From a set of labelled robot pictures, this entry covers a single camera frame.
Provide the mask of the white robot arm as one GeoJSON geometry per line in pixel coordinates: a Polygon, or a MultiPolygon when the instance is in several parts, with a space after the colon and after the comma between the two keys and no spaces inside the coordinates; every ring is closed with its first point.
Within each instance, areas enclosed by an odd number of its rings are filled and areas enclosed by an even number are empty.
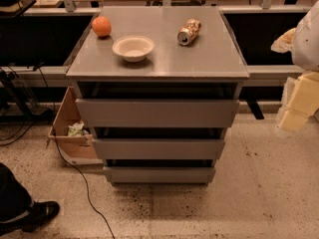
{"type": "Polygon", "coordinates": [[[300,130],[319,110],[319,1],[298,23],[291,53],[293,64],[304,73],[286,82],[276,126],[282,137],[300,130]]]}

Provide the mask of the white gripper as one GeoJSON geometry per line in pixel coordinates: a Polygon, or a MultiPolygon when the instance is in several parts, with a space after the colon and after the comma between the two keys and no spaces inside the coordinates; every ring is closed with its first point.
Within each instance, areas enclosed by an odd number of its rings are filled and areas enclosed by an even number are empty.
{"type": "Polygon", "coordinates": [[[295,81],[288,109],[289,111],[279,114],[278,127],[284,131],[296,132],[319,109],[319,73],[304,74],[295,81]]]}

